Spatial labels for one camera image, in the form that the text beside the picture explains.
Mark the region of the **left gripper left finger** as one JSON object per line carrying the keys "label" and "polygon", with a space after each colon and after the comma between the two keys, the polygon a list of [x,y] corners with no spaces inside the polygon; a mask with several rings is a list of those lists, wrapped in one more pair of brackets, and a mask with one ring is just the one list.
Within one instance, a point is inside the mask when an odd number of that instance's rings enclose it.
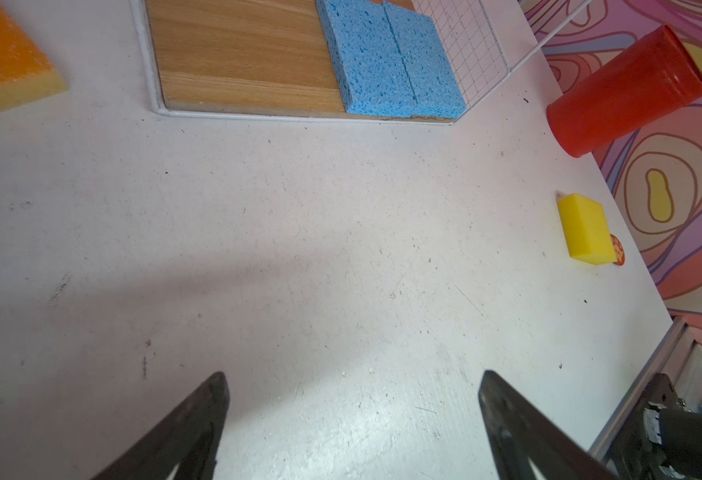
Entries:
{"label": "left gripper left finger", "polygon": [[97,479],[211,479],[230,404],[223,372],[213,373]]}

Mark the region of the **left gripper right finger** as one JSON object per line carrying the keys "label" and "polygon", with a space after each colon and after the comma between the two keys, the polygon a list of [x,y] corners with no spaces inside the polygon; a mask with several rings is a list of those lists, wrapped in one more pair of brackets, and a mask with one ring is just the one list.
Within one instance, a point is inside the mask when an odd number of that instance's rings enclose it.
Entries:
{"label": "left gripper right finger", "polygon": [[501,479],[614,479],[493,370],[478,391],[493,460]]}

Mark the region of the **yellow sponge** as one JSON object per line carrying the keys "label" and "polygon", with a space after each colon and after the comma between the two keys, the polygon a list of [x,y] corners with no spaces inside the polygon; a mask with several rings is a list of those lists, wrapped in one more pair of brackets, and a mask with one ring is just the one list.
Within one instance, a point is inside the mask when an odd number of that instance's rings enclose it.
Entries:
{"label": "yellow sponge", "polygon": [[617,261],[603,206],[580,194],[557,199],[557,207],[571,258],[591,265]]}

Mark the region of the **blue sponge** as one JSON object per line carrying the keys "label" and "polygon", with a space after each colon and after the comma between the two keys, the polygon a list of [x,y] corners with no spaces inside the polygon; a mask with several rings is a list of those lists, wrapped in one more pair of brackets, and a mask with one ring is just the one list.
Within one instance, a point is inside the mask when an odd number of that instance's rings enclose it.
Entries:
{"label": "blue sponge", "polygon": [[416,99],[388,18],[367,0],[317,0],[345,111],[409,118]]}
{"label": "blue sponge", "polygon": [[384,1],[414,93],[414,116],[457,119],[467,109],[433,20]]}

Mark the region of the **white wire wooden shelf rack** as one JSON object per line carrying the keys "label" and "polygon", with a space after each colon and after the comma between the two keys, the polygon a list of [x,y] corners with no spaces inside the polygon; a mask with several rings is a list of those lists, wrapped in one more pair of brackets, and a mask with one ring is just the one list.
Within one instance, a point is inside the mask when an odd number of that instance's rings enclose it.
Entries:
{"label": "white wire wooden shelf rack", "polygon": [[[154,112],[175,117],[346,121],[312,1],[135,1]],[[542,48],[521,1],[411,1],[436,26],[469,108]]]}

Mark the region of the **orange sponge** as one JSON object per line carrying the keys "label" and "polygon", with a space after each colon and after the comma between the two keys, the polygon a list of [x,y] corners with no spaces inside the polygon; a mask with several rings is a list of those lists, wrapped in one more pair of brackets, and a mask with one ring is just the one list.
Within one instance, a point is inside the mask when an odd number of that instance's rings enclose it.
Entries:
{"label": "orange sponge", "polygon": [[58,69],[0,4],[0,112],[66,90]]}

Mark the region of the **red round sticker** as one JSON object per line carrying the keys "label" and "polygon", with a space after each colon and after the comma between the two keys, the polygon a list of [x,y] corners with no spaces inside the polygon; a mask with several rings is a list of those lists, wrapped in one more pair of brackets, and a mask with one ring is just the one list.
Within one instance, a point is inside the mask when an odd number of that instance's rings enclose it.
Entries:
{"label": "red round sticker", "polygon": [[611,240],[616,257],[614,264],[618,266],[623,266],[625,264],[625,250],[623,248],[623,245],[614,234],[611,235]]}

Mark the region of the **red plastic cup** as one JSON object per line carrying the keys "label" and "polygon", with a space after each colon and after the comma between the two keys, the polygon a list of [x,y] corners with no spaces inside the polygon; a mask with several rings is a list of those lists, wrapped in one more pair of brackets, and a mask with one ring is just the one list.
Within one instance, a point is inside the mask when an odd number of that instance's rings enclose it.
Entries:
{"label": "red plastic cup", "polygon": [[559,145],[580,157],[700,98],[700,69],[662,25],[564,93],[546,116]]}

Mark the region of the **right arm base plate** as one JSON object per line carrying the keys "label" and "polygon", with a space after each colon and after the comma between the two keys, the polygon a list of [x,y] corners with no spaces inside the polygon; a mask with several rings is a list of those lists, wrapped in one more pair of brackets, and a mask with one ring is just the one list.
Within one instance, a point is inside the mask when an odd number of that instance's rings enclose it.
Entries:
{"label": "right arm base plate", "polygon": [[665,373],[636,380],[589,453],[620,479],[702,479],[702,407]]}

